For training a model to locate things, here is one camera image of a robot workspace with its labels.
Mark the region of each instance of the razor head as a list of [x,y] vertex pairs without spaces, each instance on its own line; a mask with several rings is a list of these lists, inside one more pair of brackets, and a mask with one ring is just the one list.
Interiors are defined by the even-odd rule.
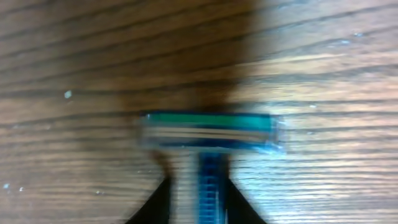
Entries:
[[149,149],[280,153],[280,118],[269,114],[147,111],[141,145]]

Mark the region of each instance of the green lubricating strip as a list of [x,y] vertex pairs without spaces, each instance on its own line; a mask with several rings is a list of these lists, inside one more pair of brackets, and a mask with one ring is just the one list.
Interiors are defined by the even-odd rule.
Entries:
[[148,120],[238,129],[272,129],[272,117],[270,116],[154,113],[150,114]]

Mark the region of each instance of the wood grain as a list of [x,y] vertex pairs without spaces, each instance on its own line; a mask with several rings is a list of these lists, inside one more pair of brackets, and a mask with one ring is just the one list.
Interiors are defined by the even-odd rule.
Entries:
[[[397,9],[0,0],[0,223],[127,218],[163,176],[134,147],[148,109],[283,115],[287,155],[231,156],[269,223],[398,223]],[[169,156],[173,220],[193,223],[195,153]]]

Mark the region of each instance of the white speck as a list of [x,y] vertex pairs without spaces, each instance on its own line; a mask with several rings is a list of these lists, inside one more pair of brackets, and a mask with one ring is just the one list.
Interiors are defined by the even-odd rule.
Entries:
[[72,96],[72,91],[68,90],[63,95],[65,96],[66,99],[69,99]]
[[342,40],[342,41],[340,41],[342,44],[350,44],[351,43],[351,41],[349,41],[349,40]]

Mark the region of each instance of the brown wood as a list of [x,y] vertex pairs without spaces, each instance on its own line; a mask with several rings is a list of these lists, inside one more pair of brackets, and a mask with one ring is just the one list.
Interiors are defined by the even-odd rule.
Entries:
[[[398,223],[396,0],[1,0],[0,18],[0,223],[138,209],[162,178],[134,147],[146,109],[284,115],[286,156],[232,157],[270,223]],[[193,223],[193,153],[170,156]]]

